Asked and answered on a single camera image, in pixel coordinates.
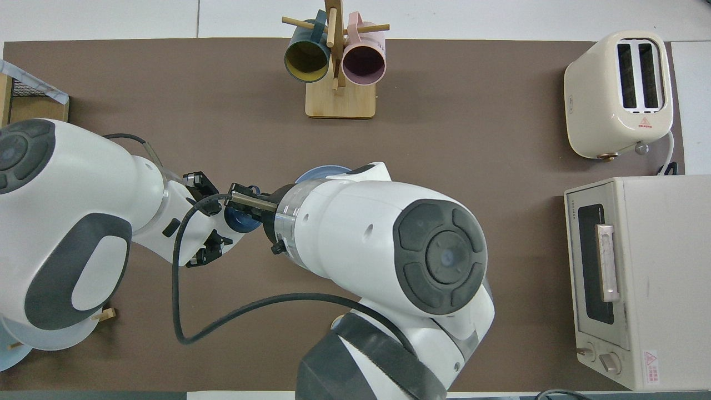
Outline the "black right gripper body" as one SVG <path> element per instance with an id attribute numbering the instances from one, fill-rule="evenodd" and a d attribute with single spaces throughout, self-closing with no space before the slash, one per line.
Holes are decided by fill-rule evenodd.
<path id="1" fill-rule="evenodd" d="M 286 193 L 287 190 L 276 190 L 269 195 L 265 193 L 262 196 L 262 199 L 269 203 L 275 203 L 278 206 Z M 286 247 L 282 241 L 276 238 L 274 227 L 275 217 L 275 212 L 262 212 L 262 226 L 267 238 L 269 238 L 272 243 L 270 250 L 274 253 L 274 255 L 279 255 L 280 253 L 284 253 L 284 251 L 286 251 Z"/>

